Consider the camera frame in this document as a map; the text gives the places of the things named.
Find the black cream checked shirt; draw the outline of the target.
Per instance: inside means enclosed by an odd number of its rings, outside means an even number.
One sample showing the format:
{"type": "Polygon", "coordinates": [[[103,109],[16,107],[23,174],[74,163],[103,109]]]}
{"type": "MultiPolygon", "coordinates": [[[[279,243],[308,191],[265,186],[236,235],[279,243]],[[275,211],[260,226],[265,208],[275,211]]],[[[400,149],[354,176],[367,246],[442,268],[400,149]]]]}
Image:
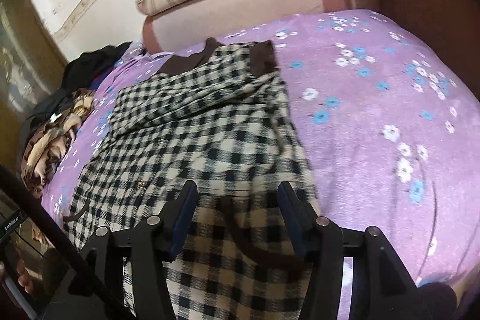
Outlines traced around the black cream checked shirt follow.
{"type": "Polygon", "coordinates": [[[64,230],[76,247],[97,227],[135,227],[191,180],[199,203],[180,256],[166,265],[179,319],[296,319],[309,273],[250,260],[221,212],[233,200],[242,235],[270,261],[292,255],[278,208],[287,181],[317,203],[271,41],[215,45],[201,64],[159,71],[117,96],[108,131],[84,166],[64,230]]]}

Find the brown beige patterned blanket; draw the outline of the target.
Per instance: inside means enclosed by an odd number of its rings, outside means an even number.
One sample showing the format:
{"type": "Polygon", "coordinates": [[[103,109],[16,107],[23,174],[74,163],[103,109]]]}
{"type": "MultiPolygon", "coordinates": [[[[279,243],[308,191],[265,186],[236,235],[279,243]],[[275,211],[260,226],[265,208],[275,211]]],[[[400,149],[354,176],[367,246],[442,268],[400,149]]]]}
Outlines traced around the brown beige patterned blanket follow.
{"type": "Polygon", "coordinates": [[[51,181],[77,137],[84,121],[94,109],[95,91],[80,88],[72,94],[72,103],[53,113],[29,138],[20,161],[20,178],[37,199],[51,181]]]}

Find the purple floral bed sheet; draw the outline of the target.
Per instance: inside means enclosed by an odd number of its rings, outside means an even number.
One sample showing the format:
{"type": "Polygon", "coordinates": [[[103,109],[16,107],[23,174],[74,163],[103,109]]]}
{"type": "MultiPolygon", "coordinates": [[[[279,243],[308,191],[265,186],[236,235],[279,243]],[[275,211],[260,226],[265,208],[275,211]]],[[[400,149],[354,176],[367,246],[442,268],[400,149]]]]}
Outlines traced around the purple floral bed sheet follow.
{"type": "Polygon", "coordinates": [[[222,37],[271,40],[320,208],[385,232],[438,319],[479,293],[479,101],[383,15],[298,15],[222,37]]]}

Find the black garment pile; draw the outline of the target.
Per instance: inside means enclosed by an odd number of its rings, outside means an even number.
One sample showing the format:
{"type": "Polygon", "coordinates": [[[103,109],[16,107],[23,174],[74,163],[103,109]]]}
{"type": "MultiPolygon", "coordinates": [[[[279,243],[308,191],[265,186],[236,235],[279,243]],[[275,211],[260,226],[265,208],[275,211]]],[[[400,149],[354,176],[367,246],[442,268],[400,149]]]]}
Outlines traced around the black garment pile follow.
{"type": "Polygon", "coordinates": [[[126,41],[118,46],[105,46],[93,52],[84,52],[66,65],[60,87],[49,97],[41,99],[20,127],[17,159],[21,159],[28,141],[38,128],[47,122],[51,115],[71,108],[80,93],[85,93],[95,80],[106,76],[106,72],[112,70],[131,44],[131,41],[126,41]]]}

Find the pink padded headboard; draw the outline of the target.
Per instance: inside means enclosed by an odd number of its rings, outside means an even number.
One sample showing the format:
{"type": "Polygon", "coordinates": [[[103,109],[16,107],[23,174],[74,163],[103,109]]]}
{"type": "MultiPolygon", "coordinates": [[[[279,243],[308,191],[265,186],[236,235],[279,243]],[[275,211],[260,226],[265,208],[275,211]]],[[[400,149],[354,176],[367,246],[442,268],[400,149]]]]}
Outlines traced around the pink padded headboard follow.
{"type": "Polygon", "coordinates": [[[347,8],[347,0],[190,0],[146,17],[142,39],[151,54],[176,51],[289,15],[347,8]]]}

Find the wooden glass wardrobe door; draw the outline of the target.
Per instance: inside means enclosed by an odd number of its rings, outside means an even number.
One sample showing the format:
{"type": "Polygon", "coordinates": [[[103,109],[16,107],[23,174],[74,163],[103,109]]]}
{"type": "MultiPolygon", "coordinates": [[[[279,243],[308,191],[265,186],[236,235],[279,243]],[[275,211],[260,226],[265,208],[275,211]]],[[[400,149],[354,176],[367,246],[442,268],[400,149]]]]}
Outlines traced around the wooden glass wardrobe door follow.
{"type": "Polygon", "coordinates": [[[32,4],[1,0],[1,164],[14,170],[22,123],[61,83],[67,60],[32,4]]]}

